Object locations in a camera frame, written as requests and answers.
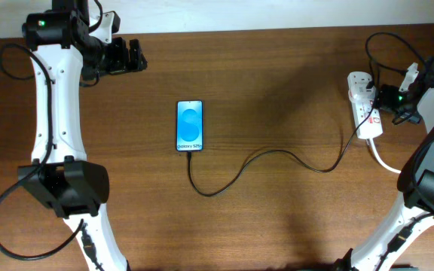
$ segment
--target power strip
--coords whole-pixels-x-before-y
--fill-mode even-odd
[[[371,82],[371,75],[365,72],[351,72],[347,77],[349,87],[348,95],[353,108],[354,124],[356,127],[370,114],[376,87],[368,88]],[[383,133],[381,117],[377,109],[374,109],[371,116],[356,131],[358,139],[373,139]]]

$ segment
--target blue phone wallpaper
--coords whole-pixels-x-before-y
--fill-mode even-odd
[[[202,150],[202,133],[202,102],[178,102],[177,151]]]

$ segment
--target wooden table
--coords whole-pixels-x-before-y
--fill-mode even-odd
[[[193,159],[202,190],[218,189],[247,157],[271,148],[329,167],[354,129],[347,75],[368,71],[364,42],[377,31],[397,32],[424,56],[434,55],[434,25],[125,36],[140,39],[148,70],[81,89],[80,109],[88,160],[110,175],[108,215],[131,267],[316,266],[363,242],[398,193],[397,175],[377,164],[363,140],[352,143],[332,173],[317,174],[273,154],[221,196],[204,198],[192,190],[185,154],[175,148],[176,101],[204,101],[204,149]],[[405,69],[415,61],[390,38],[377,38],[372,50],[392,66]],[[18,75],[32,72],[17,51],[8,53],[5,65]],[[396,85],[400,77],[384,72],[382,81]],[[34,85],[0,72],[0,193],[16,181],[17,166],[30,160]],[[377,147],[400,168],[425,136],[424,125],[392,126],[392,117],[382,115]],[[47,251],[69,234],[23,189],[0,208],[0,240],[18,253]],[[398,263],[434,270],[434,228]],[[36,262],[0,253],[0,270],[22,269],[87,268],[76,242]]]

